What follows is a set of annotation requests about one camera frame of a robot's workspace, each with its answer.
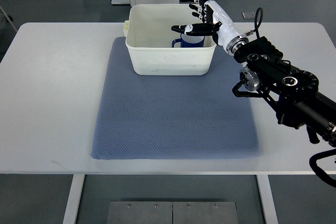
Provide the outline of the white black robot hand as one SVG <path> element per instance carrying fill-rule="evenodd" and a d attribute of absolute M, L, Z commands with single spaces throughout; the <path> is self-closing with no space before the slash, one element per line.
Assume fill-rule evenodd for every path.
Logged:
<path fill-rule="evenodd" d="M 190 25 L 174 25 L 172 31 L 188 36 L 212 36 L 216 45 L 222 46 L 231 56 L 248 43 L 247 36 L 234 27 L 229 15 L 213 0 L 180 0 L 188 3 L 192 15 L 201 22 Z"/>

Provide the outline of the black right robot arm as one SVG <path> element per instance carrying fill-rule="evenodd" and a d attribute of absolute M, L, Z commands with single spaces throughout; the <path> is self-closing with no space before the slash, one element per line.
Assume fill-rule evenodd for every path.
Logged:
<path fill-rule="evenodd" d="M 262 18 L 263 9 L 258 8 L 253 30 L 257 38 L 241 41 L 233 49 L 234 59 L 247 65 L 240 70 L 232 92 L 236 97 L 263 98 L 275 111 L 278 124 L 296 130 L 305 125 L 312 144 L 321 139 L 328 142 L 333 149 L 314 154 L 309 165 L 323 182 L 334 187 L 335 179 L 318 166 L 318 160 L 335 155 L 335 102 L 318 91 L 319 80 L 313 73 L 284 60 L 282 52 L 260 36 Z"/>

